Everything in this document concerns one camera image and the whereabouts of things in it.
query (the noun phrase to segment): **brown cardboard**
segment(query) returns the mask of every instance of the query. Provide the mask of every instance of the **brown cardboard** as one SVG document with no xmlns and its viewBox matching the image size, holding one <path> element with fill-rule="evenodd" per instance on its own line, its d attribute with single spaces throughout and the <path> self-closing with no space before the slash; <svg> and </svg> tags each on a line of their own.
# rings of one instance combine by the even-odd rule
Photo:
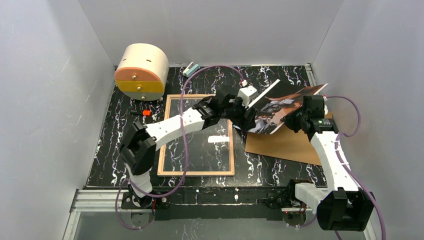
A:
<svg viewBox="0 0 424 240">
<path fill-rule="evenodd" d="M 331 119 L 333 115 L 329 112 L 325 117 Z M 281 126 L 273 134 L 248 132 L 245 151 L 321 166 L 320 158 L 309 142 L 308 136 L 303 131 L 295 133 L 286 125 Z"/>
</svg>

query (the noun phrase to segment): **wooden frame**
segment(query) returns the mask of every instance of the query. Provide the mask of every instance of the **wooden frame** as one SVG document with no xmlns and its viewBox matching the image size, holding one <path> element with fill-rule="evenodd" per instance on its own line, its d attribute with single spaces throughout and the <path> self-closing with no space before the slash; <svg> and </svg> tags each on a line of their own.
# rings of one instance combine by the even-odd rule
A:
<svg viewBox="0 0 424 240">
<path fill-rule="evenodd" d="M 207 96 L 213 96 L 213 94 L 185 94 L 184 99 L 202 99 Z M 166 98 L 166 107 L 165 107 L 165 116 L 164 119 L 168 119 L 170 117 L 171 111 L 171 100 L 179 100 L 181 95 L 179 94 L 169 94 Z M 234 176 L 236 173 L 235 165 L 234 165 L 234 146 L 233 146 L 233 124 L 230 120 L 228 120 L 228 157 L 229 157 L 229 171 L 187 171 L 186 176 Z M 157 175 L 158 176 L 166 176 L 166 177 L 174 177 L 183 175 L 183 171 L 164 171 L 165 164 L 165 150 L 166 144 L 160 148 L 159 152 L 159 163 L 157 166 Z"/>
</svg>

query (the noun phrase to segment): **gray floor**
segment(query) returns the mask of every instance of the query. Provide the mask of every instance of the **gray floor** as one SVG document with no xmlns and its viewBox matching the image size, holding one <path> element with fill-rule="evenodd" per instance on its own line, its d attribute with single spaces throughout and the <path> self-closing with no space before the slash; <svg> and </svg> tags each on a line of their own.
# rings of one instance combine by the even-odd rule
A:
<svg viewBox="0 0 424 240">
<path fill-rule="evenodd" d="M 126 223 L 130 214 L 123 213 Z M 147 222 L 147 215 L 133 222 Z M 364 240 L 362 232 L 342 232 L 343 240 Z M 83 212 L 78 224 L 77 240 L 336 240 L 333 231 L 323 231 L 318 223 L 296 230 L 283 222 L 265 219 L 184 219 L 155 221 L 144 230 L 128 230 L 114 212 Z"/>
</svg>

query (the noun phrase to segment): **white wall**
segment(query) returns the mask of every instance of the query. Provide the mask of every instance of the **white wall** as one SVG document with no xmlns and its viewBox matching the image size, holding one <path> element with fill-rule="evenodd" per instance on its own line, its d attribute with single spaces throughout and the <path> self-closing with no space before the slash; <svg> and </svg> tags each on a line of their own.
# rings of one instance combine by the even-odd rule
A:
<svg viewBox="0 0 424 240">
<path fill-rule="evenodd" d="M 0 6 L 0 239 L 61 239 L 113 65 L 77 0 Z"/>
<path fill-rule="evenodd" d="M 148 43 L 172 66 L 314 61 L 343 0 L 79 0 L 114 65 Z"/>
<path fill-rule="evenodd" d="M 342 144 L 382 208 L 387 239 L 424 239 L 424 2 L 345 0 L 312 67 L 330 83 L 325 94 L 361 110 L 361 129 Z M 352 131 L 353 108 L 329 103 L 339 128 Z"/>
</svg>

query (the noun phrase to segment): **black marble surface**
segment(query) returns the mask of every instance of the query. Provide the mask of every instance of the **black marble surface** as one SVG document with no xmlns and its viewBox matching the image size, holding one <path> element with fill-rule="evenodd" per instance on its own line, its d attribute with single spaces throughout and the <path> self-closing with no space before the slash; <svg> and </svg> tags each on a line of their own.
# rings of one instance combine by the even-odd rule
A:
<svg viewBox="0 0 424 240">
<path fill-rule="evenodd" d="M 184 109 L 191 108 L 199 102 L 198 99 L 185 99 Z M 180 114 L 180 99 L 172 99 L 169 117 Z M 221 119 L 218 124 L 202 131 L 195 131 L 186 135 L 188 143 L 190 172 L 228 172 L 230 171 L 229 142 L 209 142 L 212 136 L 228 136 L 228 120 Z M 179 137 L 165 145 L 163 170 L 166 172 L 184 171 L 185 149 L 183 137 Z"/>
<path fill-rule="evenodd" d="M 273 81 L 280 79 L 299 86 L 308 86 L 308 77 L 303 66 L 242 66 L 238 67 L 249 84 L 261 93 Z M 181 93 L 186 80 L 183 77 L 184 68 L 169 69 L 167 94 Z M 239 87 L 237 74 L 230 69 L 208 69 L 195 77 L 185 89 L 186 94 L 214 94 L 220 85 Z M 166 102 L 142 102 L 124 95 L 116 86 L 101 130 L 93 164 L 86 182 L 87 187 L 118 187 L 120 182 L 128 177 L 123 162 L 118 161 L 118 149 L 122 134 L 134 121 L 149 124 L 162 121 Z M 131 110 L 151 110 L 151 116 L 131 115 Z M 262 156 L 244 151 L 246 133 L 233 129 L 234 176 L 193 177 L 185 179 L 186 187 L 272 187 L 286 186 L 290 179 L 310 179 L 316 185 L 324 186 L 325 176 L 320 166 L 299 163 L 295 161 Z M 156 154 L 155 165 L 150 172 L 154 187 L 175 186 L 180 177 L 157 176 L 159 152 Z"/>
</svg>

